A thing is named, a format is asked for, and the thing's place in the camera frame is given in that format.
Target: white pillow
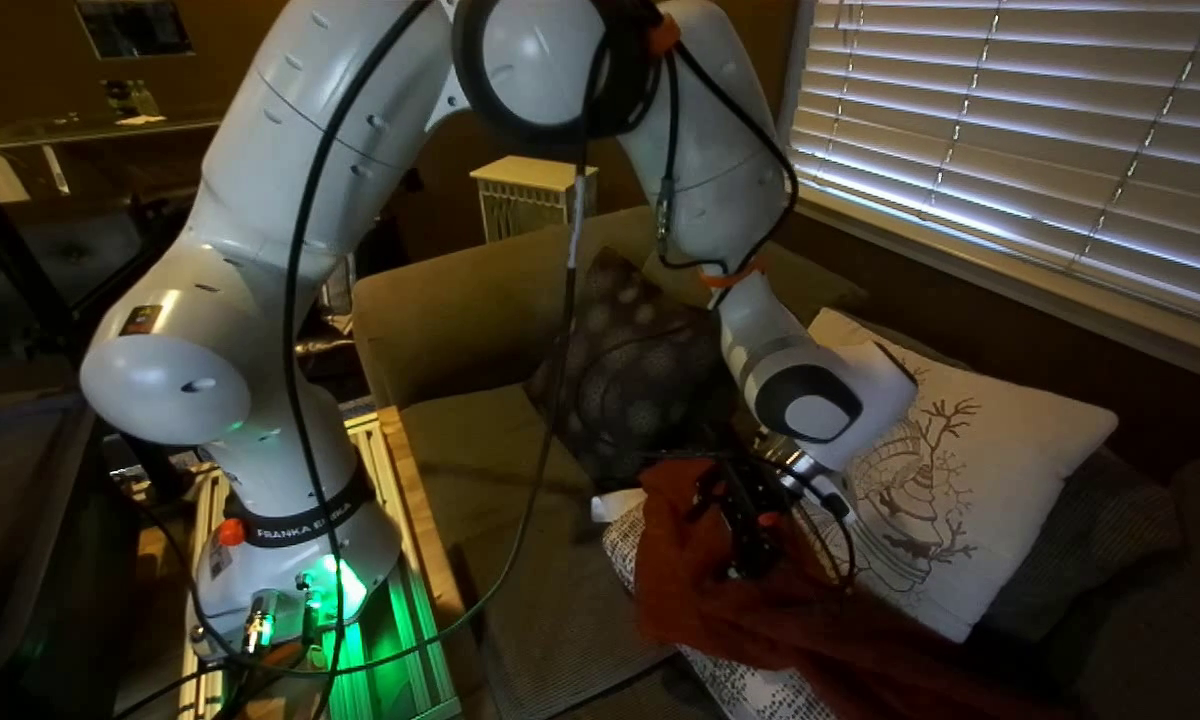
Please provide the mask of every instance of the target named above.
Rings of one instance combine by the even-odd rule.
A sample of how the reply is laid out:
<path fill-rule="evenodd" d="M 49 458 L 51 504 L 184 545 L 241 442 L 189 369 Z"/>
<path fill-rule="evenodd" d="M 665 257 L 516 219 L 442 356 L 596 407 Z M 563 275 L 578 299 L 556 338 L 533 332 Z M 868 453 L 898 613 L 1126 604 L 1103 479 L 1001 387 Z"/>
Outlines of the white pillow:
<path fill-rule="evenodd" d="M 832 352 L 878 338 L 921 383 L 907 419 L 845 471 L 859 515 L 859 589 L 962 644 L 1116 417 L 930 359 L 837 308 L 808 337 Z"/>

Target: window blinds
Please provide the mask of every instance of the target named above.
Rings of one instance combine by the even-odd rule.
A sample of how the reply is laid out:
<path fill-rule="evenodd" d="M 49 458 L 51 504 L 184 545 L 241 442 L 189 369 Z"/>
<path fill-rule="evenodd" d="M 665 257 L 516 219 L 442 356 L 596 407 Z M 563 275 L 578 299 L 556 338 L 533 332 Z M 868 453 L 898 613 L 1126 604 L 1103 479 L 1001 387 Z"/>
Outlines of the window blinds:
<path fill-rule="evenodd" d="M 794 158 L 1200 321 L 1200 0 L 818 0 Z"/>

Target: red cloth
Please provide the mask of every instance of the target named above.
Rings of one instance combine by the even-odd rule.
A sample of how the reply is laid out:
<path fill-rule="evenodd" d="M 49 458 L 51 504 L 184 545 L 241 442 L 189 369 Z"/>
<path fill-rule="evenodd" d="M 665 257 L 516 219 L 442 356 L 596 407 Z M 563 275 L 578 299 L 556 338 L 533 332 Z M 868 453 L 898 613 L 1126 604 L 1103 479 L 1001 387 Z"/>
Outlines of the red cloth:
<path fill-rule="evenodd" d="M 644 471 L 637 551 L 640 629 L 752 669 L 795 669 L 837 714 L 1067 714 L 1008 692 L 956 658 L 907 616 L 840 592 L 808 538 L 785 525 L 785 560 L 759 580 L 727 580 L 720 510 L 688 521 L 712 458 L 682 454 Z"/>

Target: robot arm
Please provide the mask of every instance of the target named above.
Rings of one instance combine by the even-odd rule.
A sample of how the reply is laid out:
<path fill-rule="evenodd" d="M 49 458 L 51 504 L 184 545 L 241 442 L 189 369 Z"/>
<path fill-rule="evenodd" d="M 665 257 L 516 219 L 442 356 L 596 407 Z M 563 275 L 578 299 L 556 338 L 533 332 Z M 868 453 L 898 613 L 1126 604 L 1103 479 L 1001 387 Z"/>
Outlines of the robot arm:
<path fill-rule="evenodd" d="M 744 266 L 787 204 L 764 93 L 718 2 L 661 8 L 698 57 L 676 52 L 620 142 L 670 210 L 670 257 L 731 282 L 718 299 L 725 356 L 755 419 L 794 434 L 818 469 L 845 469 L 900 417 L 913 383 L 880 356 L 813 346 L 764 275 Z M 258 592 L 292 589 L 332 534 L 364 589 L 394 572 L 398 530 L 335 404 L 292 379 L 285 317 L 300 317 L 371 226 L 437 114 L 463 106 L 448 80 L 448 11 L 430 0 L 292 0 L 204 155 L 184 233 L 115 299 L 84 356 L 84 396 L 107 422 L 200 442 L 231 479 L 245 530 L 230 530 L 230 560 L 198 577 L 210 623 L 230 640 L 241 640 Z M 477 112 L 579 140 L 578 114 L 606 76 L 592 65 L 600 34 L 588 0 L 463 0 L 453 57 Z"/>

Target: couch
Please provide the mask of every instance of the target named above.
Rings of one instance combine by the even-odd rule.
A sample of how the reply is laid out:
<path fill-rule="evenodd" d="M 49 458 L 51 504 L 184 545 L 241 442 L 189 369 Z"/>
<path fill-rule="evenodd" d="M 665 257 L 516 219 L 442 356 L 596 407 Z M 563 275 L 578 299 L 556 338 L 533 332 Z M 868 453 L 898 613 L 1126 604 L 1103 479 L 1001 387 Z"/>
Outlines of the couch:
<path fill-rule="evenodd" d="M 592 266 L 606 247 L 673 303 L 703 303 L 698 279 L 670 271 L 650 236 L 650 208 L 592 217 L 579 266 Z M 459 585 L 469 598 L 498 589 L 474 619 L 480 652 L 459 669 L 463 709 L 469 714 L 764 714 L 781 704 L 748 704 L 739 688 L 720 688 L 720 677 L 703 671 L 700 652 L 637 633 L 615 534 L 592 525 L 596 477 L 578 458 L 578 442 L 552 441 L 533 493 L 545 404 L 527 387 L 561 332 L 561 238 L 563 226 L 545 226 L 375 271 L 354 299 L 364 379 L 375 404 L 398 404 L 404 417 Z M 775 244 L 759 250 L 759 266 L 804 322 L 866 299 L 866 286 Z M 1062 521 L 1065 510 L 1054 509 L 1065 509 L 1065 495 L 1098 489 L 1078 477 L 1120 489 L 1120 504 L 1067 500 L 1074 521 Z M 987 606 L 987 619 L 1005 623 L 974 623 L 962 637 L 969 663 L 1094 714 L 1200 714 L 1200 465 L 1172 479 L 1145 479 L 1107 446 L 1094 446 L 1067 469 L 1062 495 L 1040 504 L 1040 525 L 1029 529 L 1029 554 L 1013 560 Z M 1050 585 L 1050 592 L 1062 585 L 1050 623 L 1025 629 L 1040 604 L 1017 613 L 1013 592 L 1034 596 L 1019 585 Z"/>

